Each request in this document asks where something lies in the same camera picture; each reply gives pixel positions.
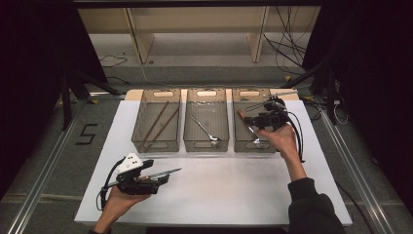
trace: white table surface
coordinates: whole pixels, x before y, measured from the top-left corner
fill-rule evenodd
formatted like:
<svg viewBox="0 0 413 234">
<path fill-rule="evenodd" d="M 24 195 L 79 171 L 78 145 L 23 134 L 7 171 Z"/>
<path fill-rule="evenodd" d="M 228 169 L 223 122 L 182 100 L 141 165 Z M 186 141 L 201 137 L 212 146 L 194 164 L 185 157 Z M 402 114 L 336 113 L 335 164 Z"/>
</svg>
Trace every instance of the white table surface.
<svg viewBox="0 0 413 234">
<path fill-rule="evenodd" d="M 141 160 L 155 160 L 152 168 L 142 171 L 143 176 L 175 168 L 182 170 L 171 175 L 158 194 L 132 207 L 118 222 L 144 226 L 288 225 L 290 179 L 280 154 L 235 153 L 233 131 L 227 152 L 186 152 L 182 139 L 185 94 L 182 93 L 180 109 L 180 149 L 176 153 L 137 153 L 131 135 L 140 101 L 121 101 L 75 221 L 94 224 L 98 220 L 101 211 L 96 208 L 96 195 L 100 187 L 114 164 L 134 152 Z M 232 113 L 231 96 L 227 99 L 228 113 Z M 301 123 L 307 175 L 316 181 L 319 193 L 330 197 L 343 225 L 351 225 L 304 104 L 301 100 L 286 100 L 285 104 Z M 228 118 L 230 130 L 232 116 L 229 114 Z M 110 181 L 115 181 L 115 177 L 114 173 Z"/>
</svg>

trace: black curtain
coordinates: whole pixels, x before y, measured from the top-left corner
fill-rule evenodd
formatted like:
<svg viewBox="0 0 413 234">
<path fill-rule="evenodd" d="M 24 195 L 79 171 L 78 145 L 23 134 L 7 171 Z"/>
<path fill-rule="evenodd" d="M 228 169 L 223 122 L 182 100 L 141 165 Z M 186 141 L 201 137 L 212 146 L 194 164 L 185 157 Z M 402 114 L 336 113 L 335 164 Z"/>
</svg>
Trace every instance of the black curtain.
<svg viewBox="0 0 413 234">
<path fill-rule="evenodd" d="M 67 69 L 107 80 L 76 9 L 6 0 L 0 1 L 0 21 L 1 198 L 32 155 Z"/>
<path fill-rule="evenodd" d="M 413 214 L 413 3 L 360 2 L 357 23 L 344 34 L 353 35 L 352 42 L 331 68 L 341 83 L 343 106 Z M 344 10 L 321 9 L 304 60 L 306 68 L 321 61 L 341 17 L 354 8 Z M 327 80 L 319 83 L 326 88 Z"/>
</svg>

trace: metal rail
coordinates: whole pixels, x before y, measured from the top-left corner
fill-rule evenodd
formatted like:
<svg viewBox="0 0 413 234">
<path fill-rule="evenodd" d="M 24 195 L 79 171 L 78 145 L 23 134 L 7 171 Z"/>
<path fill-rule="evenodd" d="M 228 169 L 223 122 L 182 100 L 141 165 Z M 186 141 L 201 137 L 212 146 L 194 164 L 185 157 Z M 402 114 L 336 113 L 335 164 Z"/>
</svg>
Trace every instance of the metal rail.
<svg viewBox="0 0 413 234">
<path fill-rule="evenodd" d="M 343 162 L 349 171 L 350 177 L 352 178 L 357 191 L 363 200 L 365 207 L 367 208 L 367 211 L 370 213 L 377 230 L 381 234 L 394 233 L 394 230 L 392 229 L 382 206 L 368 185 L 368 182 L 366 181 L 361 169 L 358 167 L 352 153 L 350 152 L 350 149 L 347 147 L 347 144 L 343 140 L 337 127 L 332 126 L 324 111 L 321 112 L 321 116 L 322 122 L 328 129 L 331 138 L 339 150 L 340 156 L 343 159 Z"/>
<path fill-rule="evenodd" d="M 42 172 L 37 177 L 36 182 L 33 185 L 33 188 L 30 190 L 24 203 L 21 205 L 7 233 L 17 234 L 22 233 L 24 231 L 25 226 L 27 225 L 31 215 L 34 212 L 34 209 L 36 208 L 40 196 L 46 188 L 49 178 L 55 170 L 57 162 L 60 159 L 61 153 L 64 150 L 64 147 L 66 146 L 66 143 L 68 142 L 74 127 L 76 126 L 78 117 L 84 109 L 84 107 L 86 106 L 86 103 L 86 100 L 78 100 L 73 111 L 74 118 L 72 119 L 66 130 L 60 134 L 60 137 L 58 138 L 52 153 L 50 154 L 45 166 L 42 169 Z"/>
<path fill-rule="evenodd" d="M 91 92 L 91 96 L 88 98 L 88 100 L 94 100 L 94 99 L 125 99 L 126 95 L 119 95 L 119 96 L 113 96 L 107 92 Z"/>
</svg>

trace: person's arm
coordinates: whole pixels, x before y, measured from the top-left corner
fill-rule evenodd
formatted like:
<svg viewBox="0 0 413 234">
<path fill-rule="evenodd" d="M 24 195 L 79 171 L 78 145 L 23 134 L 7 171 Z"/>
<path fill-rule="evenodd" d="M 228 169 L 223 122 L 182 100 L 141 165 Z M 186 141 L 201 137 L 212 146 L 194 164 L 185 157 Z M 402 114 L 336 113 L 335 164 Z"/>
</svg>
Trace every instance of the person's arm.
<svg viewBox="0 0 413 234">
<path fill-rule="evenodd" d="M 124 215 L 133 205 L 141 202 L 151 195 L 128 195 L 122 193 L 117 186 L 113 186 L 109 199 L 94 226 L 94 230 L 89 233 L 108 233 L 112 224 Z"/>
<path fill-rule="evenodd" d="M 298 156 L 292 127 L 284 125 L 275 132 L 258 130 L 256 133 L 266 137 L 278 149 L 288 168 L 291 179 L 288 185 L 291 194 L 289 233 L 345 233 L 328 196 L 318 194 L 314 180 L 307 177 Z"/>
</svg>

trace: transparent plastic bin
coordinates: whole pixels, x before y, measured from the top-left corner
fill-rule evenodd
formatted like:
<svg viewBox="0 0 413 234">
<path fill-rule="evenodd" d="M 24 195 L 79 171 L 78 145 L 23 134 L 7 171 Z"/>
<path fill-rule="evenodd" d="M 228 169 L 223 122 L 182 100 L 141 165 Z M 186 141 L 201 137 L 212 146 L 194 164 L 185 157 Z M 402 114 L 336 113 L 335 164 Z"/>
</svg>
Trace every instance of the transparent plastic bin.
<svg viewBox="0 0 413 234">
<path fill-rule="evenodd" d="M 181 92 L 144 90 L 131 141 L 137 152 L 179 151 L 179 107 Z"/>
<path fill-rule="evenodd" d="M 259 113 L 268 112 L 263 105 L 263 101 L 268 99 L 271 94 L 269 89 L 233 89 L 233 107 L 234 107 L 234 151 L 235 152 L 254 152 L 254 153 L 275 153 L 270 141 L 259 136 L 256 140 L 254 133 L 245 124 L 244 117 L 256 117 Z"/>
<path fill-rule="evenodd" d="M 196 120 L 210 135 L 219 137 L 219 140 L 211 140 Z M 225 89 L 188 90 L 183 139 L 187 152 L 228 151 L 229 127 Z"/>
</svg>

